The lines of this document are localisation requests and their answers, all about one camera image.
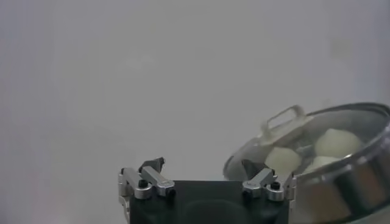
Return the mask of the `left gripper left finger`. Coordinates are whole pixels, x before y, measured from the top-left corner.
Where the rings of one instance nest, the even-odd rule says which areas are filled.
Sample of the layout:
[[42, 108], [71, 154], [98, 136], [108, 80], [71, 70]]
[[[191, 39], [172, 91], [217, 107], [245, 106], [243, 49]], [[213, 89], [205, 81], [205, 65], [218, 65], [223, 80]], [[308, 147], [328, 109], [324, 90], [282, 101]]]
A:
[[176, 196], [175, 182], [161, 175], [165, 159], [147, 160], [138, 169], [124, 167], [118, 174], [118, 200], [122, 206], [130, 206], [130, 198], [147, 200], [155, 192], [170, 200]]

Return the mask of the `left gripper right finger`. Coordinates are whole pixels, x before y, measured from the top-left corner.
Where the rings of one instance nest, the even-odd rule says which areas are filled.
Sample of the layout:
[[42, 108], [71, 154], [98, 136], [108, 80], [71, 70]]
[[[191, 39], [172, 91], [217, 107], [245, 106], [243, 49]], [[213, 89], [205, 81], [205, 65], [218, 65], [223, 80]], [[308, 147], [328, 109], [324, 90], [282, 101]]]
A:
[[294, 201], [297, 195], [297, 178], [294, 172], [276, 174], [265, 163], [241, 161], [247, 180], [242, 183], [243, 197], [251, 200], [263, 195], [269, 201]]

